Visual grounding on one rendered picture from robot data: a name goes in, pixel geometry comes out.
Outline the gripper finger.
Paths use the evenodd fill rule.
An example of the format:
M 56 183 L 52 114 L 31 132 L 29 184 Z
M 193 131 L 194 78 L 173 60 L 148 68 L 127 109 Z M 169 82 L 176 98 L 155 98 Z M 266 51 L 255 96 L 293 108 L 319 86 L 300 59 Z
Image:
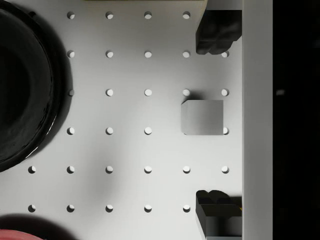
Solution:
M 198 190 L 195 212 L 205 237 L 241 237 L 242 209 L 220 190 Z
M 220 55 L 241 36 L 241 10 L 205 10 L 195 34 L 196 53 Z

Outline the grey cube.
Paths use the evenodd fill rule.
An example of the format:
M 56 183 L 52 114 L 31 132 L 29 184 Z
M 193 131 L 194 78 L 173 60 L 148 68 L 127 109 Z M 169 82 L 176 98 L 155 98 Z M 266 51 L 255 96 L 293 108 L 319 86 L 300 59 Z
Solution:
M 223 100 L 187 100 L 181 105 L 181 131 L 187 136 L 221 136 Z

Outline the red plate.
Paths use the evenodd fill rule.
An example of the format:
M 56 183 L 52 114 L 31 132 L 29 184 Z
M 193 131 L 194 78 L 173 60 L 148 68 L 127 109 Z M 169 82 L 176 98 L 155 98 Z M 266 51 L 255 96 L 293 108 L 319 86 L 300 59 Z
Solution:
M 72 235 L 46 229 L 17 230 L 0 228 L 0 240 L 74 240 Z

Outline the black plate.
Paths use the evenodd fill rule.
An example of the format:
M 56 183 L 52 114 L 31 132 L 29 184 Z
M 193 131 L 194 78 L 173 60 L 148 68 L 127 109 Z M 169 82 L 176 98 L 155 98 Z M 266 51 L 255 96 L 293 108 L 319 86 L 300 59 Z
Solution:
M 0 173 L 53 140 L 68 115 L 72 88 L 54 28 L 36 12 L 0 0 Z

